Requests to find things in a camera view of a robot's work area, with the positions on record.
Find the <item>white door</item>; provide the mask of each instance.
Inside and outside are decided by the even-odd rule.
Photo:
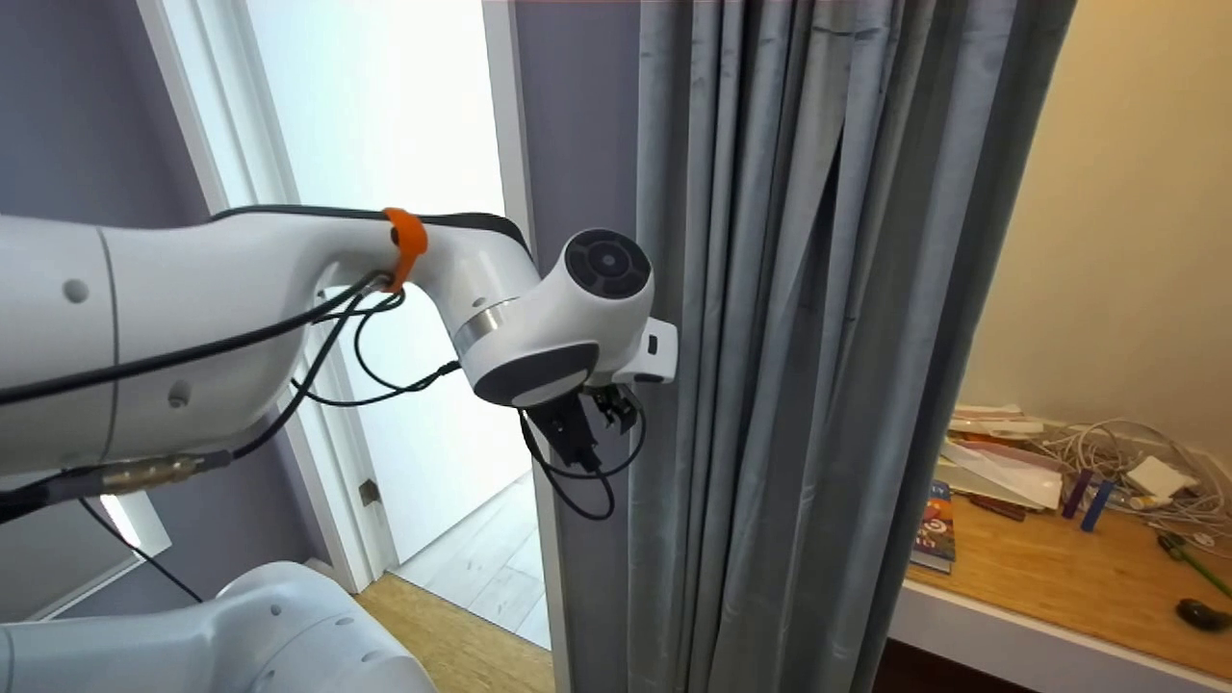
[[[248,11],[294,200],[505,210],[482,0],[251,0]],[[455,359],[422,293],[373,319],[364,345],[390,381]],[[355,396],[382,394],[350,340],[340,359]],[[461,372],[358,406],[350,428],[363,428],[395,562],[529,473],[514,414],[482,403]]]
[[[434,302],[408,287],[404,306],[373,319],[364,359],[384,381],[419,381],[455,361]],[[358,396],[384,394],[358,359],[341,349]],[[382,483],[395,562],[408,562],[489,496],[532,471],[513,406],[476,400],[461,372],[430,390],[358,406],[363,438]]]

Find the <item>doorway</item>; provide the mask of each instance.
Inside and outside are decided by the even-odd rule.
[[[529,228],[513,9],[482,0],[363,9],[140,0],[140,9],[212,210],[235,204],[505,210]],[[382,378],[412,381],[455,354],[430,301],[408,293],[400,310],[373,319],[364,359]],[[319,390],[363,396],[369,378],[358,378],[355,354],[336,354]],[[532,489],[514,419],[471,396],[461,378],[384,406],[299,406],[283,442],[319,519],[319,542],[355,591],[422,549],[441,562],[455,531],[513,506],[525,517],[502,522],[532,528],[514,567],[544,567],[540,510],[529,501],[513,504]]]
[[[294,200],[340,207],[505,210],[508,200],[484,11],[464,2],[251,0],[251,46],[294,177]],[[355,349],[336,349],[348,394],[384,394],[455,359],[434,302],[408,287]],[[358,406],[393,571],[464,612],[545,645],[532,459],[514,410],[476,400],[461,372]]]

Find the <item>black cable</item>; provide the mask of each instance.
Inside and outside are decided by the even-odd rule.
[[[248,204],[248,207],[222,207],[212,218],[226,218],[226,215],[319,215],[319,218],[373,218],[373,224],[390,218],[382,207],[330,207],[330,204]],[[525,231],[505,215],[452,210],[452,215],[419,215],[419,218],[422,224],[441,224],[441,228],[455,228],[455,231],[495,231],[495,233],[521,241],[532,255]]]
[[[325,406],[364,406],[364,403],[382,403],[382,400],[393,400],[393,396],[422,394],[422,390],[430,390],[440,378],[445,378],[455,370],[461,370],[461,361],[445,361],[445,365],[430,370],[426,378],[419,378],[412,385],[393,385],[390,394],[363,396],[363,400],[319,396],[319,394],[308,390],[308,381],[294,381],[294,390],[305,394],[308,400],[325,403]]]
[[[363,333],[364,333],[369,322],[373,322],[373,317],[363,317],[363,319],[358,319],[355,340],[350,340],[350,354],[355,354],[355,361],[358,361],[358,370],[363,370],[364,378],[373,378],[377,385],[384,385],[384,390],[393,394],[393,390],[400,390],[400,385],[384,381],[384,378],[369,365],[369,359],[364,359],[364,349],[363,349]]]
[[[308,390],[317,381],[317,372],[325,370],[330,345],[340,343],[348,319],[358,310],[358,302],[364,301],[364,287],[373,287],[373,282],[384,273],[369,273],[364,282],[350,283],[358,293],[350,293],[350,302],[341,306],[341,317],[336,319],[330,333],[319,343],[317,359],[305,370],[305,390],[294,394],[294,400],[276,410],[276,419],[251,442],[235,447],[226,463],[253,454],[257,447],[267,447],[294,414],[298,406],[308,400]]]
[[[561,489],[554,467],[545,467],[544,459],[536,459],[536,463],[540,463],[544,477],[552,482],[554,496],[557,496],[561,504],[570,504],[570,510],[577,510],[580,519],[591,519],[591,522],[616,517],[616,489],[612,489],[608,477],[599,477],[599,473],[588,477],[588,482],[599,482],[599,489],[604,489],[604,506],[599,506],[599,510],[588,510],[588,506],[580,506],[580,504]]]
[[[390,293],[382,302],[358,306],[355,317],[382,317],[382,310],[393,310],[393,306],[400,306],[400,302],[404,302],[404,293]]]
[[[341,287],[340,296],[330,296],[330,301],[325,301],[325,302],[317,302],[317,306],[308,306],[299,317],[290,317],[290,319],[276,319],[271,327],[257,327],[257,329],[244,329],[244,333],[231,333],[231,340],[214,340],[214,343],[201,343],[201,345],[185,345],[185,349],[171,349],[171,354],[155,354],[155,359],[140,359],[140,361],[124,361],[124,365],[81,370],[81,372],[67,372],[67,378],[2,390],[0,394],[0,406],[2,403],[20,403],[20,400],[42,400],[42,396],[72,394],[72,390],[92,390],[92,385],[103,385],[103,381],[140,378],[140,372],[150,372],[150,370],[171,370],[171,365],[182,365],[182,361],[214,359],[214,354],[226,354],[226,349],[244,349],[244,345],[276,340],[283,329],[298,329],[305,322],[317,322],[317,319],[330,317],[340,302],[348,302],[355,296],[364,296],[373,278],[384,278],[384,273],[369,273],[369,278],[355,282],[350,287]]]
[[[167,571],[155,554],[147,554],[141,548],[133,548],[129,540],[124,540],[83,496],[76,496],[76,504],[106,531],[114,535],[114,542],[124,542],[126,549],[133,549],[147,567],[155,567],[167,581],[174,581],[182,591],[188,591],[197,604],[204,600],[197,590],[188,590],[174,571]]]
[[[532,459],[536,459],[540,467],[554,471],[557,477],[575,477],[575,482],[616,477],[616,473],[625,473],[625,471],[644,454],[644,447],[647,447],[647,406],[644,406],[638,400],[633,400],[633,403],[634,403],[634,410],[638,410],[638,438],[633,442],[633,451],[627,451],[627,454],[620,459],[620,467],[612,467],[612,471],[584,471],[584,473],[577,473],[577,471],[561,471],[561,467],[545,463],[544,451],[540,451],[540,442],[536,442],[536,436],[532,436],[529,414],[521,410],[525,442],[529,442]]]
[[[536,442],[536,436],[532,436],[529,410],[521,410],[521,429],[525,429],[525,442],[529,442],[536,467],[540,467],[544,477],[552,482],[554,496],[557,496],[570,510],[577,510],[580,519],[599,522],[599,519],[612,519],[612,517],[616,517],[612,477],[625,473],[625,471],[644,454],[644,442],[647,442],[647,410],[644,410],[644,403],[634,403],[634,410],[638,410],[638,438],[634,438],[633,454],[627,454],[620,467],[612,467],[612,471],[580,471],[580,473],[545,463],[545,454],[540,451],[540,442]],[[561,482],[595,482],[595,483],[604,489],[604,504],[599,504],[595,510],[580,506],[580,504],[561,489]]]

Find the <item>floor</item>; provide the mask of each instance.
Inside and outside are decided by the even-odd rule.
[[[400,578],[358,604],[404,643],[440,693],[552,693],[552,653]]]
[[[544,558],[532,473],[434,540],[395,578],[536,643],[545,643]]]

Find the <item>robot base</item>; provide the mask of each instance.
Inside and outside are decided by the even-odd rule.
[[[430,693],[422,664],[317,571],[271,562],[214,600],[0,626],[2,693]]]

